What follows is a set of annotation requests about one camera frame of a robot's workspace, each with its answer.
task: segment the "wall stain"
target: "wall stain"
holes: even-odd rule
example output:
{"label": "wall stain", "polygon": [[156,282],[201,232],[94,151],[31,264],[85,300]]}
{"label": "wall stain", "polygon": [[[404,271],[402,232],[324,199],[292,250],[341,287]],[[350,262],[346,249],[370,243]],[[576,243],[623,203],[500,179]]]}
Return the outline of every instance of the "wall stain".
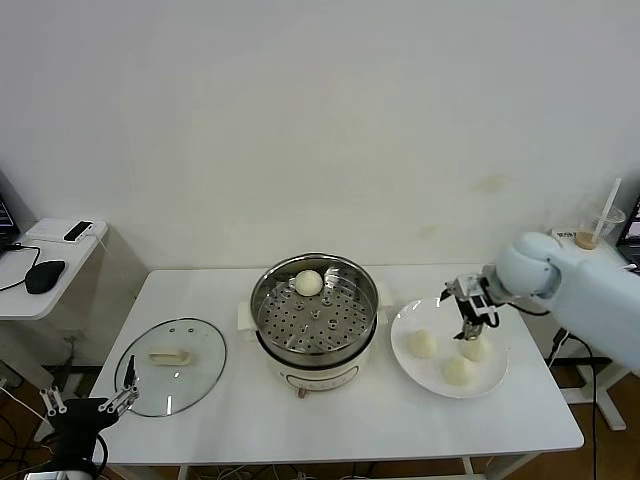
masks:
{"label": "wall stain", "polygon": [[470,190],[476,193],[498,193],[504,189],[507,183],[509,183],[509,177],[507,175],[504,173],[495,173],[476,183],[472,183]]}
{"label": "wall stain", "polygon": [[420,240],[426,240],[427,238],[433,236],[434,233],[438,231],[440,225],[425,225],[424,227],[418,230],[418,238]]}

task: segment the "white table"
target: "white table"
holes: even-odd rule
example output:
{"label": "white table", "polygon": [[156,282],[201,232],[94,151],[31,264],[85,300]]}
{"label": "white table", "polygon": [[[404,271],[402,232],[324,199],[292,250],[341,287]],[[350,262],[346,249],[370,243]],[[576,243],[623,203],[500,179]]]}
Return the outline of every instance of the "white table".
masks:
{"label": "white table", "polygon": [[[479,265],[370,267],[396,305],[434,297],[445,280]],[[389,325],[376,333],[369,363],[351,383],[298,399],[268,369],[256,342],[237,332],[238,304],[263,270],[154,271],[147,278],[92,396],[114,392],[128,345],[158,323],[196,317],[228,345],[219,383],[191,408],[165,418],[126,414],[103,434],[116,465],[194,465],[383,461],[516,455],[490,465],[503,478],[540,452],[575,449],[580,429],[515,311],[499,332],[511,346],[503,385],[478,399],[452,400],[415,384],[397,364]],[[101,458],[97,449],[96,460]]]}
{"label": "white table", "polygon": [[[98,239],[101,239],[107,231],[106,223],[94,222],[94,224],[92,236],[83,238],[77,244],[31,240],[25,236],[18,240],[23,245],[40,247],[41,253],[38,263],[48,260],[64,260],[66,266],[56,285],[46,293],[32,295],[27,292],[24,284],[0,292],[0,320],[31,323],[31,321],[40,320],[51,312],[98,245]],[[35,254],[34,250],[20,250],[2,255],[0,257],[0,285],[10,285],[22,280],[25,273],[31,268]],[[33,325],[33,328],[39,329],[41,327],[41,324]],[[32,385],[38,388],[51,386],[52,376],[49,372],[40,366],[27,347],[21,345],[16,338],[9,336],[7,332],[0,335],[0,359]]]}

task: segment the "cooker handle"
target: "cooker handle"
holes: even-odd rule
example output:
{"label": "cooker handle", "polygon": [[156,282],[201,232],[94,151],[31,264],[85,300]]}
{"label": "cooker handle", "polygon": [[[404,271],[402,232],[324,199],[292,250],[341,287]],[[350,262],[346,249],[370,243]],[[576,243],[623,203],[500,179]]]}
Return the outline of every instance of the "cooker handle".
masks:
{"label": "cooker handle", "polygon": [[238,305],[238,331],[249,342],[255,342],[256,336],[254,332],[258,331],[256,323],[251,315],[249,302],[240,302]]}
{"label": "cooker handle", "polygon": [[385,312],[384,307],[378,309],[378,325],[386,325],[389,323],[389,316]]}
{"label": "cooker handle", "polygon": [[374,283],[378,290],[378,325],[386,325],[389,323],[389,316],[385,307],[393,305],[393,298],[386,283],[377,280],[374,280]]}

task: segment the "stainless steel steamer basket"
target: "stainless steel steamer basket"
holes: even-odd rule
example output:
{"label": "stainless steel steamer basket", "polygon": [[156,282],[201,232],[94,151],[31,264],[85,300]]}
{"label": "stainless steel steamer basket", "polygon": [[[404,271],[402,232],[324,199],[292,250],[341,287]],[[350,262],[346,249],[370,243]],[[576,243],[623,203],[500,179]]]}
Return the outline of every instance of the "stainless steel steamer basket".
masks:
{"label": "stainless steel steamer basket", "polygon": [[[315,270],[321,292],[304,297],[295,276]],[[303,370],[340,366],[359,355],[373,338],[378,291],[369,274],[346,258],[307,253],[283,260],[258,280],[251,315],[263,348],[276,360]]]}

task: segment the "cable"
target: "cable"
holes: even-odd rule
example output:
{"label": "cable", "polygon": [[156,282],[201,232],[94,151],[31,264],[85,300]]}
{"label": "cable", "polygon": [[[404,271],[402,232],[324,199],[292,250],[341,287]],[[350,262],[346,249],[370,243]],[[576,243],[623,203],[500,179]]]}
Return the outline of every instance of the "cable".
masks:
{"label": "cable", "polygon": [[97,439],[100,443],[100,446],[102,447],[102,462],[100,462],[100,466],[98,467],[96,478],[102,475],[102,472],[104,472],[104,469],[107,466],[107,459],[109,458],[109,449],[107,448],[107,442],[104,441],[104,438],[102,438],[102,435],[100,434],[98,434]]}
{"label": "cable", "polygon": [[223,478],[227,478],[229,475],[233,475],[234,473],[239,472],[244,467],[246,467],[246,465],[240,465],[238,468],[235,468],[235,469],[231,470],[228,473],[227,473],[228,469],[225,469],[222,472],[220,472],[220,475],[218,475],[218,480],[222,480]]}
{"label": "cable", "polygon": [[[14,243],[12,245],[6,245],[3,249],[4,252],[16,252],[18,250],[36,250],[36,256],[33,259],[33,262],[31,263],[31,268],[36,266],[36,262],[38,261],[38,258],[40,258],[40,247],[26,247],[24,245],[20,245],[19,243]],[[17,287],[18,285],[22,285],[25,281],[26,277],[23,278],[22,280],[20,280],[19,282],[16,283],[12,283],[11,285],[7,285],[5,287],[0,288],[0,292],[4,292],[5,290],[9,290],[10,288],[13,287]]]}
{"label": "cable", "polygon": [[371,474],[373,473],[373,469],[375,468],[377,463],[378,462],[371,462],[371,465],[369,466],[369,470],[367,470],[367,474],[365,475],[365,477],[371,477]]}
{"label": "cable", "polygon": [[255,480],[255,478],[260,475],[262,472],[264,472],[267,468],[269,468],[269,465],[265,465],[264,467],[262,467],[260,470],[258,470],[256,473],[254,473],[251,476],[251,480]]}
{"label": "cable", "polygon": [[573,334],[569,334],[569,338],[572,340],[576,340],[584,345],[584,348],[587,349],[589,353],[589,358],[591,358],[591,373],[593,375],[593,403],[591,404],[591,436],[593,437],[593,480],[598,479],[598,440],[596,437],[596,408],[597,408],[597,400],[598,400],[598,385],[596,380],[596,364],[593,362],[593,352],[591,351],[591,347],[586,344],[584,340],[576,337]]}
{"label": "cable", "polygon": [[51,440],[53,440],[54,438],[56,438],[59,435],[60,435],[60,433],[55,432],[55,431],[51,432],[51,433],[48,433],[47,435],[45,435],[44,437],[42,437],[40,439],[40,444],[42,444],[42,445],[48,444]]}
{"label": "cable", "polygon": [[28,472],[29,470],[33,470],[34,468],[41,467],[42,465],[45,465],[47,463],[49,463],[49,460],[47,460],[46,462],[39,463],[38,465],[34,465],[33,467],[27,467],[27,468],[23,468],[22,470],[18,470],[16,473],[11,473],[9,475],[6,475],[0,478],[0,480],[7,480],[7,478],[13,477],[14,475],[20,475],[23,472]]}
{"label": "cable", "polygon": [[534,317],[544,317],[545,315],[549,315],[551,313],[549,310],[545,310],[544,312],[531,312],[511,302],[507,302],[507,305],[511,305],[513,308],[515,308],[519,312],[526,313],[527,315],[532,315]]}
{"label": "cable", "polygon": [[18,402],[20,405],[22,405],[24,408],[26,408],[27,410],[29,410],[31,413],[33,413],[36,417],[40,418],[40,420],[42,420],[43,422],[49,423],[49,420],[47,420],[45,417],[43,417],[42,415],[40,415],[38,412],[36,412],[33,408],[31,408],[29,405],[27,405],[26,403],[24,403],[22,400],[17,399],[16,397],[14,397],[6,388],[4,387],[0,387],[0,390],[2,390],[4,393],[6,393],[7,395],[9,395],[11,398],[13,398],[16,402]]}
{"label": "cable", "polygon": [[[215,467],[218,469],[218,472],[220,472],[220,467],[218,467],[217,465],[215,465]],[[234,472],[230,468],[225,468],[224,470],[222,470],[222,472],[218,473],[218,475],[205,475],[205,474],[198,473],[195,470],[193,470],[193,474],[195,476],[197,476],[198,478],[215,478],[216,480],[220,477],[220,475],[225,475],[226,476],[227,473],[229,475],[234,474],[236,476],[236,478],[238,478],[239,480],[242,480],[242,476],[240,475],[240,473],[246,473],[247,475],[251,476],[250,472]]]}
{"label": "cable", "polygon": [[[27,439],[27,443],[25,444],[25,448],[24,450],[22,450],[22,454],[20,454],[20,461],[18,462],[18,467],[20,467],[20,465],[24,464],[27,467],[29,467],[29,462],[26,461],[25,457],[27,455],[27,447],[29,446],[29,444],[31,443],[31,440],[33,440],[33,436],[36,434],[36,432],[38,431],[38,428],[40,427],[40,425],[38,423],[36,423],[33,427],[33,430],[31,430],[31,433],[29,434],[29,438]],[[18,477],[18,475],[21,473],[21,471],[17,471],[14,475],[16,477]]]}
{"label": "cable", "polygon": [[558,355],[560,355],[560,349],[565,344],[565,342],[567,341],[568,338],[569,338],[569,332],[565,330],[564,335],[562,335],[560,340],[557,343],[555,343],[553,345],[553,347],[551,348],[551,353],[549,354],[549,358],[547,358],[547,367],[549,367],[549,368],[552,367],[553,362],[555,362],[556,358],[558,358]]}
{"label": "cable", "polygon": [[13,434],[13,441],[15,442],[13,444],[10,444],[4,439],[0,439],[2,443],[9,445],[11,447],[11,453],[9,454],[9,456],[3,459],[2,463],[0,463],[0,468],[2,468],[5,466],[7,462],[11,461],[11,457],[13,457],[13,455],[16,453],[16,449],[18,448],[18,445],[16,445],[16,443],[18,443],[18,432],[16,432],[16,429],[14,428],[14,426],[11,424],[11,422],[9,422],[9,420],[7,420],[7,418],[4,415],[0,415],[0,419],[2,419],[2,421],[5,422],[9,427],[9,430],[11,430],[11,433]]}
{"label": "cable", "polygon": [[487,315],[484,320],[484,323],[486,323],[491,328],[497,328],[500,326],[500,314],[498,312],[493,312],[494,322],[491,322],[490,318],[491,318],[491,315]]}

